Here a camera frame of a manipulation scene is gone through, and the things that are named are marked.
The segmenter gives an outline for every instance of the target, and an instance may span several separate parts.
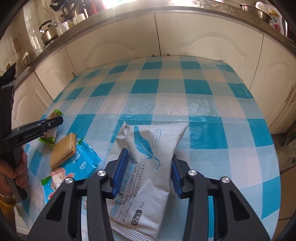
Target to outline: stainless steel kettle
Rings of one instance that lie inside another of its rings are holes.
[[[45,25],[47,25],[46,30],[42,30],[42,27]],[[43,24],[41,24],[41,26],[39,27],[39,31],[43,33],[41,36],[41,39],[45,46],[48,45],[52,40],[58,37],[56,27],[57,27],[57,23],[53,20],[48,20]]]

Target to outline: blue and white tablecloth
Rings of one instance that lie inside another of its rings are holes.
[[[281,197],[273,141],[252,95],[226,63],[169,56],[100,66],[77,75],[43,118],[54,109],[64,113],[57,141],[77,133],[102,160],[124,121],[129,125],[188,122],[177,157],[206,177],[230,177],[273,236]],[[30,189],[18,210],[32,227],[45,205],[40,180],[50,173],[51,147],[34,140],[25,150]],[[159,240],[182,240],[187,204],[171,191]],[[85,210],[82,231],[86,231]],[[114,235],[115,240],[125,239]],[[212,209],[209,237],[213,239]]]

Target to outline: white mug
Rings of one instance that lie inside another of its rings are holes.
[[[69,24],[68,22],[64,22],[59,24],[58,26],[56,26],[56,31],[58,36],[61,36],[64,32],[66,32],[67,30],[69,30]]]
[[[78,14],[77,16],[75,16],[73,18],[73,22],[75,25],[79,24],[80,22],[82,22],[83,20],[85,20],[85,15],[84,13]]]

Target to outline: cabinet handle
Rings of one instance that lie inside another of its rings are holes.
[[[291,89],[291,91],[290,91],[290,93],[289,93],[289,95],[288,95],[288,98],[286,99],[285,102],[287,102],[287,101],[291,98],[292,93],[293,93],[293,90],[294,90],[294,85],[292,86],[292,89]]]
[[[289,103],[289,105],[290,105],[291,103],[293,103],[295,100],[296,100],[296,92],[295,92],[295,94],[294,94],[294,96],[293,96],[293,98],[292,98],[292,101]]]

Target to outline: human hand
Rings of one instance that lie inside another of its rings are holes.
[[[11,197],[13,194],[8,185],[6,176],[15,178],[15,183],[21,188],[26,188],[29,185],[27,154],[22,150],[21,163],[13,170],[10,165],[0,159],[0,194]]]

